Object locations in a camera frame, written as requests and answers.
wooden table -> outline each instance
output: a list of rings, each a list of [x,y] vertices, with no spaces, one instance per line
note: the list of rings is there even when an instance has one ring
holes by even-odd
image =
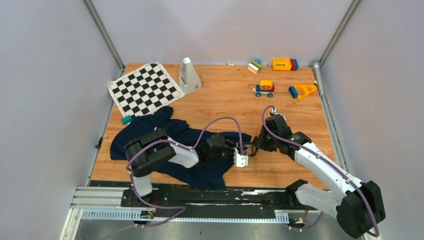
[[[134,71],[143,64],[129,64],[126,73]],[[179,64],[164,64],[165,69],[179,82]],[[298,71],[274,71],[272,67],[263,67],[258,74],[250,72],[246,66],[195,65],[202,80],[202,89],[189,94],[170,106],[172,118],[186,120],[191,128],[202,129],[210,121],[222,117],[236,118],[241,131],[252,136],[259,135],[262,127],[261,113],[268,105],[275,105],[277,111],[286,116],[287,124],[293,132],[303,132],[330,159],[335,160],[321,101],[317,92],[302,100],[293,99],[288,88],[292,84],[312,84],[314,74],[309,67]],[[275,85],[274,97],[266,95],[256,97],[252,89],[260,80],[271,80]],[[116,105],[112,110],[103,144],[98,154],[91,179],[108,181],[129,181],[125,170],[127,161],[111,160],[112,140],[125,126],[122,115]],[[209,128],[212,132],[237,131],[231,120],[220,120]],[[259,150],[249,159],[249,166],[233,166],[224,174],[227,186],[286,187],[298,179],[304,179],[318,188],[326,188],[308,169],[279,152]],[[181,183],[181,181],[154,172],[152,182]]]

black and white checkered pattern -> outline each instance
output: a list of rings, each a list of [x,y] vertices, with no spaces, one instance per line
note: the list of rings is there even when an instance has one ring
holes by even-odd
[[[154,113],[184,97],[161,64],[146,64],[108,84],[109,93],[124,117]]]

